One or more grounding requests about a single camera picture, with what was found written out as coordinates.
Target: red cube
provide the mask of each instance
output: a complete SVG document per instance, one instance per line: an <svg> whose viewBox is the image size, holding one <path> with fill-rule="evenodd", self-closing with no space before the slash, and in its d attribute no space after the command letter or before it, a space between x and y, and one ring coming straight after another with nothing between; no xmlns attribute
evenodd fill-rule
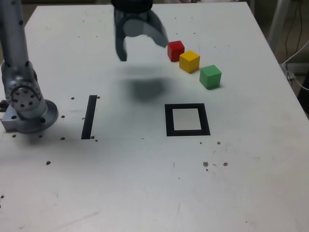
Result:
<svg viewBox="0 0 309 232"><path fill-rule="evenodd" d="M179 61L179 56L184 53L184 45L181 41L169 42L168 44L168 56L170 61Z"/></svg>

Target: black strip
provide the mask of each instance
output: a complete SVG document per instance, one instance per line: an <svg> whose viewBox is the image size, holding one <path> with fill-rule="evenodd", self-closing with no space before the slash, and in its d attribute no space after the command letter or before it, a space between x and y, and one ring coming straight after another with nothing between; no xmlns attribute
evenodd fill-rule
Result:
<svg viewBox="0 0 309 232"><path fill-rule="evenodd" d="M199 122L201 124L200 130L175 130L173 109L197 109ZM167 136L199 136L210 135L205 105L198 104L165 104L165 121L166 121L166 135Z"/></svg>
<svg viewBox="0 0 309 232"><path fill-rule="evenodd" d="M90 139L93 117L95 115L95 110L96 110L96 103L97 103L97 96L96 95L90 95L89 100L88 100L86 116L85 116L85 120L84 120L82 139Z"/></svg>

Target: white cable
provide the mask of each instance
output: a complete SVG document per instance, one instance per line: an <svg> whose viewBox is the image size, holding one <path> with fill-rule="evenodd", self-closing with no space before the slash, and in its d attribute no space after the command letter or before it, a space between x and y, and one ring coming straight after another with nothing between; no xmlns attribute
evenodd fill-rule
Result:
<svg viewBox="0 0 309 232"><path fill-rule="evenodd" d="M290 72L290 71L287 71L287 69L285 68L285 66L286 66L285 63L288 62L290 59L292 59L294 56L296 56L301 50L303 50L303 49L307 46L307 44L309 44L309 41L308 41L298 52L296 52L294 55L292 55L290 58L288 58L285 62L282 63L282 68L283 68L287 73L289 73L290 75L294 75L294 73L292 73L292 72ZM303 86L297 81L296 76L295 76L294 79L295 79L296 83L298 83L299 86L301 86L303 89L309 91L309 88L303 87Z"/></svg>

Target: cable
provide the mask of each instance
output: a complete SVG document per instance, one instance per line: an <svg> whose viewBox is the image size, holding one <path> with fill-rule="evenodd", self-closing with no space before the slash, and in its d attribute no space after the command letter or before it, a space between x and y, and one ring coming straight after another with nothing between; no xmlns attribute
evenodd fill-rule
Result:
<svg viewBox="0 0 309 232"><path fill-rule="evenodd" d="M289 28L289 30L288 30L288 34L286 35L286 39L285 39L285 53L286 53L286 59L288 59L288 46L287 46L287 44L288 44L288 39L289 39L290 32L291 32L291 30L292 30L293 24L294 24L295 19L296 19L296 12L297 12L297 9L298 9L298 7L299 7L300 22L301 22L301 30L300 30L300 36L299 36L299 39L298 39L298 43L297 43L297 48L296 48L294 54L295 54L295 53L297 52L297 50L298 50L300 37L301 37L302 31L303 31L303 29L302 29L302 27L303 27L303 22L302 22L302 16L301 16L301 11L300 11L300 7L301 7L301 4L302 4L302 3L303 3L303 0L300 0L300 1L298 2L297 6L295 7L294 17L293 17L293 20L292 20L292 22L291 22L290 28ZM293 80L291 79L289 73L286 74L286 79L287 79L288 81L291 81L291 85L293 86Z"/></svg>
<svg viewBox="0 0 309 232"><path fill-rule="evenodd" d="M296 56L296 55L297 55L301 50L303 50L308 44L309 44L309 41L308 41L298 52L296 52L294 55L292 55L290 58L288 58L285 62L282 63L282 68L283 68L285 71L287 71L288 74L294 75L294 73L288 71L288 70L285 68L286 62L288 62L288 61L291 60L294 56ZM297 81L296 77L294 78L294 80L295 80L295 81L299 84L299 86L301 86L303 89L309 90L309 88L303 87L303 86L299 83L299 81Z"/></svg>

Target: yellow cube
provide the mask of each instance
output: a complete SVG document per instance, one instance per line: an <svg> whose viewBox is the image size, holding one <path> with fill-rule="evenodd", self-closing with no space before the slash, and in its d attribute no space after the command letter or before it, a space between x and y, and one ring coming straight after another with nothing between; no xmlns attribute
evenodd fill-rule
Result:
<svg viewBox="0 0 309 232"><path fill-rule="evenodd" d="M179 57L179 68L187 73L193 73L199 68L199 55L193 51L182 53Z"/></svg>

